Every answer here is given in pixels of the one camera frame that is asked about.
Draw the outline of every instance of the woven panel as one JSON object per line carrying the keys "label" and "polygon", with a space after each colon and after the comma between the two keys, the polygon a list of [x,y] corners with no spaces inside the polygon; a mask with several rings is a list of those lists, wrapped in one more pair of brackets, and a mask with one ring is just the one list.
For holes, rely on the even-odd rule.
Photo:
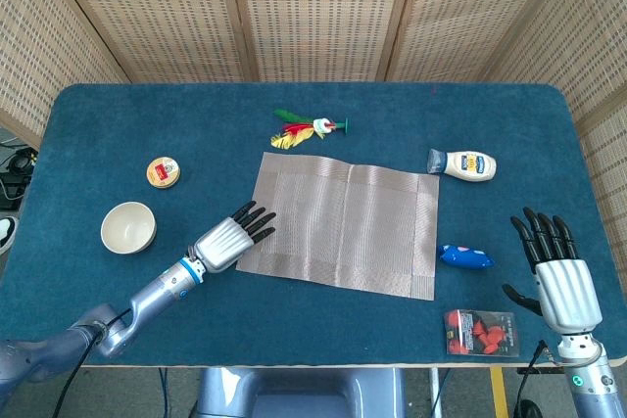
{"label": "woven panel", "polygon": [[136,81],[243,78],[225,0],[79,0]]}
{"label": "woven panel", "polygon": [[412,0],[390,80],[472,80],[526,0]]}
{"label": "woven panel", "polygon": [[262,80],[373,80],[394,0],[247,0]]}
{"label": "woven panel", "polygon": [[627,101],[581,142],[618,276],[627,292]]}
{"label": "woven panel", "polygon": [[126,81],[90,28],[67,0],[0,0],[0,108],[30,144],[38,145],[66,86]]}
{"label": "woven panel", "polygon": [[627,77],[627,0],[545,0],[491,80],[547,82],[575,121]]}

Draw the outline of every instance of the yellow feather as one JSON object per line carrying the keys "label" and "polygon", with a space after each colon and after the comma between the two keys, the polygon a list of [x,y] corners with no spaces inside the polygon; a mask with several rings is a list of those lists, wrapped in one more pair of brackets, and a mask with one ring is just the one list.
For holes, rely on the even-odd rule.
{"label": "yellow feather", "polygon": [[312,127],[299,131],[296,136],[293,136],[289,132],[286,132],[282,136],[277,134],[270,138],[270,146],[276,147],[277,149],[289,149],[290,147],[298,146],[301,142],[309,139],[313,135],[314,129]]}

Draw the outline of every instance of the yellow floor stripe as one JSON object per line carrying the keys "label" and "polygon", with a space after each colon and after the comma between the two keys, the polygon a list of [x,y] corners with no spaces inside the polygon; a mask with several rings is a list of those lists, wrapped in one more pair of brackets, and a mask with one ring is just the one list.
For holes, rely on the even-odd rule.
{"label": "yellow floor stripe", "polygon": [[506,385],[503,381],[503,368],[490,368],[490,382],[492,382],[495,415],[497,418],[507,418]]}

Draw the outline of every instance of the green feather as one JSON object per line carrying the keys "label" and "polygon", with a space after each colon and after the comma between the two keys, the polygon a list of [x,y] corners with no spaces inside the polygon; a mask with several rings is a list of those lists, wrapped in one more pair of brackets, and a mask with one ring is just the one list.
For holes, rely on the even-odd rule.
{"label": "green feather", "polygon": [[276,109],[274,115],[280,117],[285,122],[314,122],[312,117],[298,116],[287,110]]}

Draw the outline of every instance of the package of red items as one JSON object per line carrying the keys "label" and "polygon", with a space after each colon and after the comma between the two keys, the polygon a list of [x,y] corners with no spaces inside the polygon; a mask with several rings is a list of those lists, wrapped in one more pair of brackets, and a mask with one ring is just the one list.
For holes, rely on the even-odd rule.
{"label": "package of red items", "polygon": [[518,331],[511,312],[451,310],[444,315],[449,354],[518,356]]}

